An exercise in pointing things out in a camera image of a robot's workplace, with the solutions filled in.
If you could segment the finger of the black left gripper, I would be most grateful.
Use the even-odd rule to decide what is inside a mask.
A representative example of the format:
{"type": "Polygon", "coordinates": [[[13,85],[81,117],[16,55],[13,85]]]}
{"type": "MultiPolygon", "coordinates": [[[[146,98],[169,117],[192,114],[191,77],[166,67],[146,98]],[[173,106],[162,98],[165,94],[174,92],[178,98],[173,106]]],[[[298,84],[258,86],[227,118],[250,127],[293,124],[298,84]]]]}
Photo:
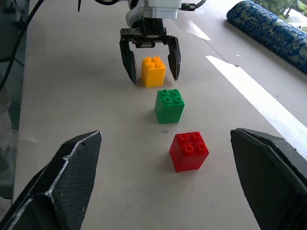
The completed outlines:
{"type": "Polygon", "coordinates": [[[125,67],[125,70],[133,82],[134,85],[137,85],[137,73],[136,73],[136,63],[134,53],[130,50],[129,40],[121,39],[119,42],[120,51],[122,55],[122,62],[125,67]]]}
{"type": "Polygon", "coordinates": [[[181,63],[181,54],[179,49],[178,38],[174,36],[167,36],[165,43],[168,45],[169,55],[168,63],[170,71],[173,75],[175,81],[179,78],[180,73],[180,63],[181,63]]]}

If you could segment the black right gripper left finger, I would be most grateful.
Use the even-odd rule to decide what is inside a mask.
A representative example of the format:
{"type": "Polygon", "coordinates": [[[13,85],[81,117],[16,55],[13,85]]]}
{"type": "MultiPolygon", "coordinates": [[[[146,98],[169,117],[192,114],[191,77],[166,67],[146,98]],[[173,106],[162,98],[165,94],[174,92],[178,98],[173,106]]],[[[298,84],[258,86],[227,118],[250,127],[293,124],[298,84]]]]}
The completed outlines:
{"type": "Polygon", "coordinates": [[[93,131],[64,142],[0,222],[2,230],[79,230],[94,187],[102,136],[93,131]]]}

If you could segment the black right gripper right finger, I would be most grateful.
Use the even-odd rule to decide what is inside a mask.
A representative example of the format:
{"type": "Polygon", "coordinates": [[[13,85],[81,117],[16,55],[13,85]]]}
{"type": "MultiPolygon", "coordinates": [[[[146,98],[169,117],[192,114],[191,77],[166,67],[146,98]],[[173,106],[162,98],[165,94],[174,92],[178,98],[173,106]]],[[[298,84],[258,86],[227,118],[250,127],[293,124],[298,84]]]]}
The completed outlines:
{"type": "Polygon", "coordinates": [[[241,187],[262,230],[307,228],[307,161],[285,139],[237,128],[231,144],[241,187]]]}

